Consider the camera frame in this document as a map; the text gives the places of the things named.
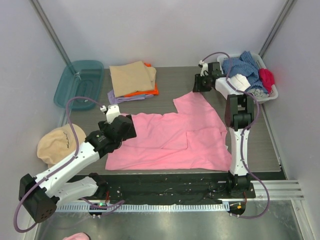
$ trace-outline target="blue cloth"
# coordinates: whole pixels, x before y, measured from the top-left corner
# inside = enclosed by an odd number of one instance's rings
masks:
[[[225,74],[228,72],[229,66],[230,60],[224,60],[222,70]],[[241,74],[248,79],[251,86],[246,91],[250,89],[260,89],[263,90],[265,94],[268,93],[268,90],[259,79],[259,67],[249,51],[244,51],[239,58],[232,58],[232,68],[229,77],[232,78],[236,74]]]

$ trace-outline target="beige folded cloth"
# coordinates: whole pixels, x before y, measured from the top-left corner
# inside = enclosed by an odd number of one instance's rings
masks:
[[[114,96],[122,97],[135,92],[155,89],[155,68],[146,67],[142,61],[123,66],[110,66]]]
[[[85,132],[79,126],[72,125],[79,144],[82,144],[86,139]],[[51,168],[74,150],[76,150],[76,139],[70,125],[67,124],[44,135],[38,143],[36,154],[38,158],[48,164],[48,168]]]

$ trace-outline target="gray floor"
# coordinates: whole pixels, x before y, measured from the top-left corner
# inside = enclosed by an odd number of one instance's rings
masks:
[[[146,100],[122,102],[119,104],[120,111],[127,114],[165,114],[177,112],[173,99],[181,97],[192,91],[195,74],[200,72],[199,67],[159,67],[156,72],[156,82],[159,95]],[[112,89],[110,72],[105,70],[105,78],[101,89],[99,102],[109,104],[107,93]],[[206,100],[216,110],[222,120],[225,116],[226,100],[223,96],[212,90],[203,93]],[[71,113],[73,123],[79,125],[86,134],[98,130],[98,122],[105,120],[105,116],[96,107],[90,111],[74,111]],[[231,150],[230,135],[227,135],[226,144]],[[128,174],[128,173],[203,173],[212,172],[204,169],[192,170],[158,170],[158,171],[108,171],[105,170],[106,157],[89,165],[79,174],[87,175],[96,172],[100,175],[107,174]],[[254,172],[278,172],[279,163],[268,133],[268,129],[262,114],[257,123],[252,127],[248,140],[248,165]]]
[[[257,215],[265,206],[265,202],[249,201],[245,215]],[[128,212],[101,219],[92,219],[84,212],[61,212],[40,224],[35,240],[62,240],[79,232],[92,240],[303,239],[291,201],[272,201],[266,214],[254,220],[230,217],[225,211]]]

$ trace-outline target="white wall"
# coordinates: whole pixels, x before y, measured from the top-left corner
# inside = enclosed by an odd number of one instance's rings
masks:
[[[264,58],[279,92],[267,113],[284,170],[297,179],[320,238],[320,1],[297,1]]]
[[[16,240],[19,181],[45,169],[37,144],[62,115],[53,98],[65,65],[28,0],[1,1],[0,35],[0,238]]]
[[[196,66],[225,51],[258,53],[285,0],[40,0],[71,61]]]

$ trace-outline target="pink cloth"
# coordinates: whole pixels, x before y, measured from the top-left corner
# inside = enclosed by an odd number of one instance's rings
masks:
[[[88,237],[88,235],[84,234],[83,232],[80,233],[76,233],[72,236],[69,237],[65,237],[62,240],[89,240],[90,238]]]
[[[173,102],[178,113],[133,115],[137,137],[108,154],[105,169],[228,171],[227,129],[216,111],[199,92]]]

